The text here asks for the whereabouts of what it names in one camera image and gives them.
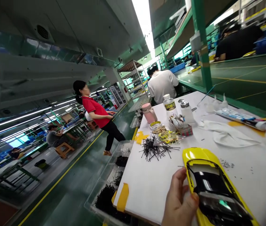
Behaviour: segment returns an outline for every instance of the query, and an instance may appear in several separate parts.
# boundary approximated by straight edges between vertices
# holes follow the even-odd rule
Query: black pants
[[[110,121],[107,125],[102,127],[102,130],[106,131],[108,133],[107,136],[107,144],[106,144],[106,151],[110,151],[114,138],[119,141],[124,141],[126,138],[123,136],[123,134],[118,130],[116,125]]]

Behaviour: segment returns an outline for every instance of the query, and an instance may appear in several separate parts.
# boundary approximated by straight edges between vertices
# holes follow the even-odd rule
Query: dark hair
[[[157,64],[152,64],[149,68],[148,68],[148,76],[152,76],[152,74],[155,72],[155,71],[158,71],[158,66]]]
[[[58,126],[55,125],[49,125],[48,130],[51,130],[52,128],[57,128]]]
[[[74,92],[76,93],[76,101],[79,103],[79,104],[83,104],[82,102],[82,94],[80,92],[80,89],[83,89],[86,85],[86,82],[84,81],[81,81],[81,80],[76,80],[74,83],[73,83],[73,89],[74,89]]]

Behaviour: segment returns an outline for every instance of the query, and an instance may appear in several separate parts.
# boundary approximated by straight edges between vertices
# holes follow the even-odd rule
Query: hand
[[[108,114],[112,114],[112,115],[114,115],[116,112],[114,112],[114,111],[106,111]]]
[[[183,196],[188,191],[188,185],[183,186],[186,178],[186,168],[176,171],[172,177],[170,190],[165,202],[161,226],[190,226],[199,206],[199,196],[193,193],[183,202]]]

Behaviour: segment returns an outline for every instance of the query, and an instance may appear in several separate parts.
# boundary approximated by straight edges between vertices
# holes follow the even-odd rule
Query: bottle cap
[[[171,96],[170,96],[169,94],[165,94],[165,95],[163,96],[163,99],[165,99],[165,100],[170,99],[170,98],[171,98]]]
[[[188,107],[189,106],[189,102],[183,102],[180,104],[181,107],[185,108],[185,107]]]

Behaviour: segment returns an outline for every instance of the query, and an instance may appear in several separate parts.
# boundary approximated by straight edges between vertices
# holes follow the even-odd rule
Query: ventilation fan
[[[32,27],[35,35],[39,40],[51,43],[55,42],[47,26],[42,24],[32,24]]]
[[[101,49],[96,48],[96,53],[98,54],[99,57],[103,57],[103,52]]]

